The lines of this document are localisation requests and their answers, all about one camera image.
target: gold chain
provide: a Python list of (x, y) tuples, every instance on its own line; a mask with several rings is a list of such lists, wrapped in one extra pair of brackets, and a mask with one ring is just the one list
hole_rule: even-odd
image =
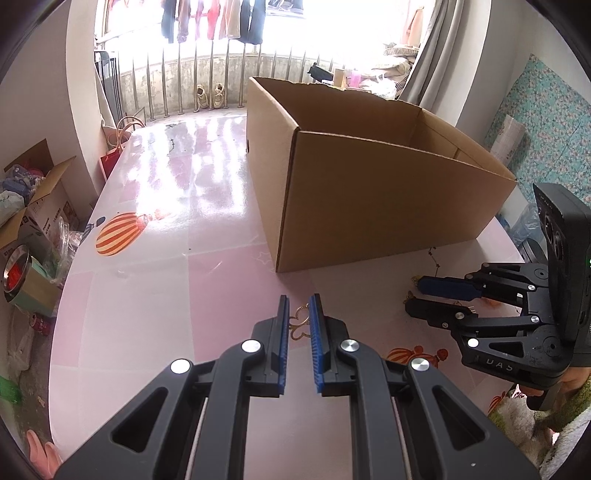
[[(306, 317), (306, 319), (304, 321), (302, 321), (299, 317), (300, 312), (302, 310), (308, 310), (308, 316)], [(304, 325), (309, 325), (310, 324), (310, 305), (308, 303), (306, 303), (306, 305), (303, 305), (301, 307), (298, 307), (298, 309), (295, 311), (295, 316), (290, 317), (290, 320), (297, 320), (299, 323), (291, 323), (290, 322), (290, 336), (292, 338), (292, 340), (301, 340), (304, 337), (310, 338), (310, 334), (306, 333), (306, 332), (301, 332), (299, 336), (296, 336), (296, 330), (300, 327), (303, 327)]]

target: shoe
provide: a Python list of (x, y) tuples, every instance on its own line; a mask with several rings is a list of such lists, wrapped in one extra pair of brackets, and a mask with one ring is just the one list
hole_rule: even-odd
[(203, 85), (197, 85), (197, 104), (199, 105), (199, 108), (209, 107), (209, 102), (207, 101), (207, 93), (205, 93)]
[(223, 85), (218, 83), (213, 90), (213, 107), (214, 108), (221, 108), (223, 107), (223, 99), (226, 95), (224, 91)]
[(290, 12), (296, 15), (304, 14), (304, 2), (302, 0), (293, 0)]

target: pink slipper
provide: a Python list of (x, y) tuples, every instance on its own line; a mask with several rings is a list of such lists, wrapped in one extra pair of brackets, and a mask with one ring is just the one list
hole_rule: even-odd
[(51, 442), (45, 444), (45, 453), (47, 454), (47, 466), (51, 478), (55, 477), (57, 469), (63, 463), (61, 461), (60, 454), (57, 452), (57, 448)]
[(47, 455), (41, 446), (39, 437), (34, 431), (27, 430), (27, 441), (29, 442), (30, 449), (29, 460), (43, 480), (51, 480), (53, 475), (49, 471)]

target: black device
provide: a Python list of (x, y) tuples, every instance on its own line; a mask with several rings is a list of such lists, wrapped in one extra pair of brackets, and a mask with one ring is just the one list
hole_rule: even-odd
[(310, 67), (310, 70), (308, 70), (308, 74), (319, 83), (322, 83), (323, 80), (332, 82), (335, 77), (328, 70), (319, 67), (316, 62), (314, 62), (314, 64)]
[(534, 184), (548, 242), (550, 301), (564, 343), (574, 344), (573, 367), (591, 367), (591, 209), (562, 185)]
[(589, 281), (591, 209), (556, 184), (534, 193), (548, 242), (548, 264), (482, 265), (464, 279), (422, 277), (423, 294), (471, 301), (486, 297), (520, 307), (521, 315), (480, 318), (467, 307), (409, 299), (407, 313), (448, 329), (466, 366), (546, 391), (530, 397), (537, 410), (551, 408), (557, 383), (569, 366), (591, 366)]
[[(382, 359), (310, 299), (314, 380), (349, 397), (354, 480), (538, 479), (534, 465), (437, 368)], [(400, 417), (400, 435), (394, 404)]]
[(548, 265), (548, 258), (542, 247), (533, 238), (526, 238), (517, 247), (517, 251), (525, 263), (543, 263)]
[(57, 471), (55, 480), (181, 480), (193, 440), (191, 480), (242, 478), (250, 397), (285, 388), (289, 300), (252, 337), (220, 358), (174, 361)]

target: metal screw head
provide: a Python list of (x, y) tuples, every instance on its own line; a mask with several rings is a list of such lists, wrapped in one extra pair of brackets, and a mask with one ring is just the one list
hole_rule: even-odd
[(340, 343), (340, 347), (345, 352), (356, 352), (357, 350), (359, 350), (359, 342), (357, 342), (351, 338), (347, 338), (346, 340), (343, 340)]
[(189, 360), (185, 360), (184, 358), (179, 358), (170, 364), (170, 369), (175, 374), (183, 374), (189, 371), (191, 368), (191, 362)]
[(417, 372), (424, 372), (425, 370), (429, 370), (429, 361), (424, 358), (413, 358), (410, 366)]
[(258, 352), (261, 349), (261, 343), (258, 340), (246, 340), (242, 342), (242, 350), (246, 353)]

